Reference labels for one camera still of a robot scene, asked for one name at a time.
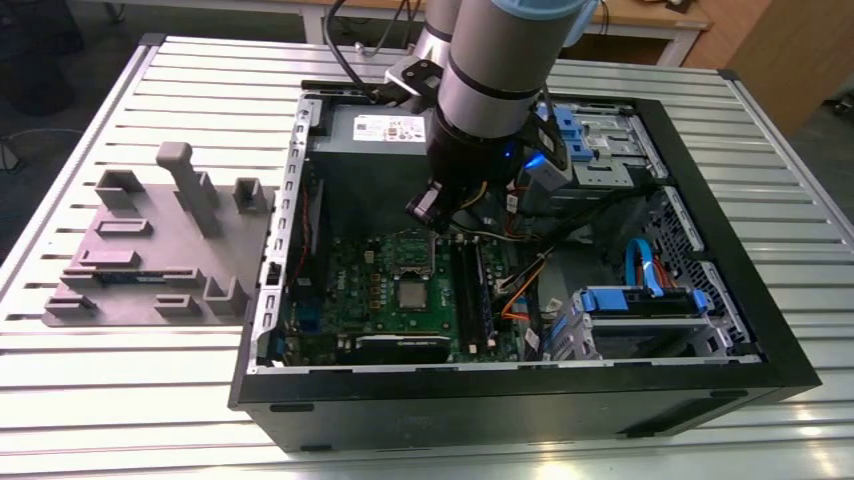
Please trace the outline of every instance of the wooden desk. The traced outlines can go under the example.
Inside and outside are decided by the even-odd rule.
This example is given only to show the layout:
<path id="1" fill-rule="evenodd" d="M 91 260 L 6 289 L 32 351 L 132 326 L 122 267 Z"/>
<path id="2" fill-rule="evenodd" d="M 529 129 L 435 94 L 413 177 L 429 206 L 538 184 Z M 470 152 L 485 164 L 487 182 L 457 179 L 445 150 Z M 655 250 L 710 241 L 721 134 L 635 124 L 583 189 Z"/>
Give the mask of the wooden desk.
<path id="1" fill-rule="evenodd" d="M 422 1 L 417 20 L 423 21 L 423 9 L 430 0 Z M 323 44 L 323 17 L 334 0 L 123 0 L 126 4 L 172 7 L 212 8 L 271 13 L 297 13 L 303 17 L 306 43 Z M 712 26 L 712 20 L 697 5 L 683 15 L 661 3 L 641 0 L 607 0 L 610 22 L 607 34 L 621 37 L 658 38 L 667 40 L 667 47 L 658 65 L 678 67 L 700 33 Z M 349 0 L 338 15 L 354 18 L 391 19 L 399 0 Z M 585 33 L 598 34 L 605 22 L 605 10 L 599 7 Z"/>
<path id="2" fill-rule="evenodd" d="M 686 59 L 734 70 L 786 135 L 854 71 L 852 0 L 701 0 L 718 23 Z"/>
<path id="3" fill-rule="evenodd" d="M 334 0 L 273 1 L 317 5 L 321 8 L 326 8 L 335 3 Z M 429 1 L 422 1 L 422 10 Z M 693 5 L 687 13 L 681 14 L 669 10 L 662 3 L 649 3 L 641 0 L 607 0 L 607 4 L 610 10 L 609 35 L 667 40 L 667 47 L 658 60 L 658 65 L 670 67 L 682 65 L 697 37 L 712 26 L 712 20 L 704 10 L 697 5 Z M 365 18 L 391 18 L 398 5 L 398 0 L 350 0 L 342 7 L 339 14 Z M 325 14 L 325 10 L 321 12 L 303 10 L 307 43 L 323 43 Z M 585 33 L 598 34 L 603 23 L 605 9 L 601 6 Z"/>

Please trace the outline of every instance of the black cable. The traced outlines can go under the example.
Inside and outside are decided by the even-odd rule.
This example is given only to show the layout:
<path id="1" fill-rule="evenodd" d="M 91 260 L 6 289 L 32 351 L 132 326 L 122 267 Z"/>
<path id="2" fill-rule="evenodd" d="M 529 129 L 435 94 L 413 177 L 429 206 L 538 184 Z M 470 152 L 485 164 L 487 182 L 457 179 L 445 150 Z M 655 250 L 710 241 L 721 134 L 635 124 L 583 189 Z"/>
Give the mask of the black cable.
<path id="1" fill-rule="evenodd" d="M 631 190 L 618 190 L 615 192 L 611 192 L 605 197 L 602 197 L 602 199 L 594 205 L 574 213 L 569 218 L 563 219 L 558 226 L 543 235 L 543 239 L 541 240 L 537 249 L 537 260 L 534 260 L 534 262 L 531 262 L 519 273 L 510 275 L 503 284 L 510 285 L 519 278 L 523 278 L 529 274 L 529 272 L 534 271 L 534 269 L 539 267 L 539 264 L 546 261 L 546 256 L 553 252 L 558 243 L 563 241 L 563 239 L 575 230 L 587 225 L 591 222 L 593 217 L 598 215 L 602 210 L 633 197 L 649 195 L 657 189 L 657 185 L 645 185 L 642 187 L 633 188 Z"/>
<path id="2" fill-rule="evenodd" d="M 347 63 L 347 59 L 345 58 L 345 55 L 342 55 L 342 51 L 338 49 L 338 45 L 335 45 L 335 42 L 333 42 L 333 37 L 330 36 L 330 26 L 333 24 L 333 19 L 335 18 L 335 14 L 338 13 L 338 10 L 342 8 L 342 5 L 345 4 L 346 1 L 347 0 L 335 0 L 335 3 L 330 8 L 330 12 L 326 18 L 323 19 L 323 39 L 326 40 L 326 44 L 330 46 L 330 50 L 333 51 L 333 56 L 335 57 L 338 64 L 342 66 L 345 73 L 350 77 L 350 80 L 353 80 L 353 83 L 357 84 L 357 88 L 362 90 L 362 93 L 365 94 L 366 97 L 369 97 L 371 102 L 375 102 L 377 94 L 371 91 L 367 84 L 362 81 L 362 78 L 359 77 L 359 74 L 357 74 L 355 70 L 350 66 L 350 63 Z"/>
<path id="3" fill-rule="evenodd" d="M 543 83 L 543 102 L 546 102 L 546 110 L 549 111 L 549 120 L 558 121 L 555 115 L 555 104 L 551 102 L 551 93 L 549 92 L 549 85 Z"/>
<path id="4" fill-rule="evenodd" d="M 469 216 L 471 217 L 471 219 L 475 221 L 475 223 L 478 224 L 478 228 L 481 230 L 485 231 L 490 231 L 490 227 L 487 226 L 486 223 L 483 223 L 483 220 L 481 219 L 481 217 L 478 216 L 478 214 L 471 210 L 471 207 L 465 208 L 463 212 L 466 212 L 469 214 Z"/>
<path id="5" fill-rule="evenodd" d="M 407 10 L 410 8 L 410 0 L 401 0 L 401 4 L 398 5 L 398 11 L 395 12 L 395 16 L 391 18 L 391 22 L 386 25 L 386 31 L 383 32 L 383 36 L 379 38 L 379 42 L 377 42 L 377 47 L 371 52 L 362 52 L 362 55 L 371 58 L 374 55 L 379 53 L 379 49 L 386 45 L 386 40 L 389 39 L 389 34 L 391 33 L 391 27 L 398 22 L 398 18 L 401 18 L 401 12 L 403 12 L 403 6 L 407 6 Z"/>
<path id="6" fill-rule="evenodd" d="M 611 26 L 611 10 L 609 8 L 609 1 L 607 0 L 602 0 L 602 10 L 605 11 L 605 15 L 603 15 L 603 19 L 602 19 L 602 26 L 599 27 L 599 35 L 606 35 L 609 34 L 609 27 Z"/>
<path id="7" fill-rule="evenodd" d="M 415 23 L 415 16 L 418 15 L 418 9 L 422 8 L 422 0 L 417 0 L 415 8 L 410 11 L 410 0 L 406 0 L 407 5 L 407 23 L 406 23 L 406 33 L 403 35 L 403 47 L 407 48 L 410 46 L 410 33 L 413 31 L 413 23 Z"/>

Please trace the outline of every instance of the yellow wire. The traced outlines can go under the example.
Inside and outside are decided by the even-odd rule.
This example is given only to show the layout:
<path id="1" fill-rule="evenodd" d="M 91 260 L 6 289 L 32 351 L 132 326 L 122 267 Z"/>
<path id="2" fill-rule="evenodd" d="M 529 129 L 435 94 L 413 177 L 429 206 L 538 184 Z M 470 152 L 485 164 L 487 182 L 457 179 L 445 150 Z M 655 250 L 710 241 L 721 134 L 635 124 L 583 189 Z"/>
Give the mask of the yellow wire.
<path id="1" fill-rule="evenodd" d="M 543 264 L 537 269 L 537 271 L 531 274 L 531 276 L 526 280 L 525 284 L 522 285 L 522 288 L 519 289 L 519 291 L 517 291 L 517 294 L 510 299 L 510 302 L 507 302 L 507 305 L 505 305 L 505 308 L 502 309 L 502 318 L 505 316 L 507 316 L 507 315 L 513 315 L 513 314 L 509 314 L 507 312 L 509 312 L 510 308 L 513 307 L 513 304 L 517 303 L 517 300 L 519 299 L 519 296 L 522 295 L 525 290 L 529 288 L 529 285 L 531 285 L 531 282 L 534 281 L 534 279 L 539 275 L 539 272 L 543 271 L 543 268 L 546 268 L 546 262 L 545 261 L 543 261 Z"/>
<path id="2" fill-rule="evenodd" d="M 481 184 L 481 191 L 478 192 L 478 195 L 475 195 L 475 198 L 473 198 L 471 200 L 469 200 L 466 203 L 463 203 L 459 206 L 459 209 L 463 210 L 469 207 L 471 207 L 475 203 L 478 203 L 478 200 L 481 200 L 481 198 L 483 198 L 483 194 L 486 193 L 486 181 Z"/>

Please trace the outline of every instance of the desk leg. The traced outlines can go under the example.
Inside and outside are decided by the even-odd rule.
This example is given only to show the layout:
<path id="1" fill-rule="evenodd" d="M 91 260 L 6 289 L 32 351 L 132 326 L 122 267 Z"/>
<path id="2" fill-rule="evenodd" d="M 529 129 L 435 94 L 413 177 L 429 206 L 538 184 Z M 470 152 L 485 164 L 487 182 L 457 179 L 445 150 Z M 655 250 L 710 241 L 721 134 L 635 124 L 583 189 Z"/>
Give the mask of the desk leg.
<path id="1" fill-rule="evenodd" d="M 323 15 L 326 14 L 325 8 L 302 7 L 301 15 L 303 17 L 303 28 L 306 29 L 306 43 L 314 43 L 323 45 Z"/>
<path id="2" fill-rule="evenodd" d="M 124 22 L 124 4 L 116 6 L 115 3 L 104 3 L 104 11 L 110 17 L 110 23 Z"/>
<path id="3" fill-rule="evenodd" d="M 678 67 L 689 56 L 694 42 L 700 37 L 698 30 L 679 30 L 677 36 L 667 43 L 662 57 L 658 59 L 658 66 Z"/>

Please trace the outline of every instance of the aluminum extrusion table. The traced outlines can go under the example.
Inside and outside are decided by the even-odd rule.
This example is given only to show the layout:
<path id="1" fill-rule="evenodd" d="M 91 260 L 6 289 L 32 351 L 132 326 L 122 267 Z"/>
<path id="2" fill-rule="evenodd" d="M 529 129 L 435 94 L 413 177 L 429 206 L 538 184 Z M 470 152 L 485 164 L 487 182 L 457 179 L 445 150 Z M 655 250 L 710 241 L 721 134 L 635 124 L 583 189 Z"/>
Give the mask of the aluminum extrusion table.
<path id="1" fill-rule="evenodd" d="M 147 43 L 0 269 L 0 474 L 720 480 L 854 473 L 852 225 L 741 83 L 713 71 L 562 61 L 550 87 L 663 102 L 825 383 L 785 403 L 673 438 L 285 454 L 226 407 L 238 327 L 46 327 L 43 305 L 94 218 L 104 169 L 168 183 L 155 151 L 164 140 L 186 141 L 214 183 L 252 176 L 279 185 L 299 83 L 345 80 L 323 46 L 158 36 Z M 346 54 L 367 80 L 381 80 L 399 58 Z"/>

